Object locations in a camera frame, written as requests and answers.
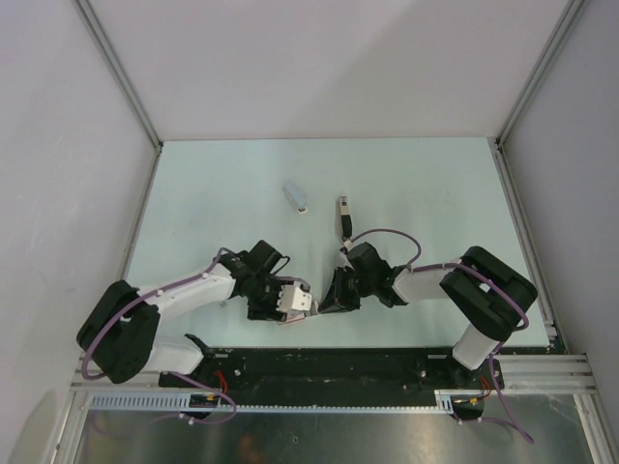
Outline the red white staple box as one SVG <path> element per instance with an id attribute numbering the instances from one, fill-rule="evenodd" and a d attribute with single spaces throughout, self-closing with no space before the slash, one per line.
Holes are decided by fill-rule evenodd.
<path id="1" fill-rule="evenodd" d="M 292 323 L 297 323 L 297 322 L 302 322 L 305 321 L 307 319 L 309 319 L 310 317 L 314 317 L 314 316 L 318 316 L 319 313 L 315 312 L 315 311 L 296 311 L 296 310 L 292 310 L 289 312 L 286 312 L 284 314 L 284 318 L 278 322 L 279 326 L 284 326 L 284 325 L 288 325 L 288 324 L 292 324 Z"/>

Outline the light blue staple box sleeve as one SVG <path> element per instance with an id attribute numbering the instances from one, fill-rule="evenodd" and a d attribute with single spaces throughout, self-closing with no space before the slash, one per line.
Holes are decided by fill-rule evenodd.
<path id="1" fill-rule="evenodd" d="M 297 214 L 302 216 L 307 213 L 308 200 L 301 188 L 293 182 L 286 182 L 282 187 L 282 191 Z"/>

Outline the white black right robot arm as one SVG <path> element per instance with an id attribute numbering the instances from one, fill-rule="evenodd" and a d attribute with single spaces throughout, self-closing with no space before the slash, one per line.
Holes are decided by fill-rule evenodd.
<path id="1" fill-rule="evenodd" d="M 367 243 L 352 247 L 346 258 L 316 311 L 350 312 L 368 297 L 388 308 L 451 300 L 469 322 L 446 363 L 447 378 L 458 388 L 470 387 L 483 363 L 513 333 L 528 328 L 526 311 L 538 298 L 533 283 L 481 246 L 455 261 L 421 267 L 392 267 Z"/>

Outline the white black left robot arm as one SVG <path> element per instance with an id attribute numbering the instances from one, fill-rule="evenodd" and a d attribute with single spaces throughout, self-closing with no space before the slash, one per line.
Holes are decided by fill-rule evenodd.
<path id="1" fill-rule="evenodd" d="M 251 321 L 284 324 L 313 315 L 318 303 L 310 285 L 275 273 L 282 257 L 259 241 L 239 252 L 222 247 L 207 267 L 168 283 L 139 287 L 124 279 L 113 282 L 76 336 L 84 353 L 82 377 L 123 384 L 143 371 L 175 372 L 193 386 L 207 384 L 214 364 L 206 344 L 190 333 L 167 336 L 162 328 L 205 305 L 235 298 L 246 301 Z"/>

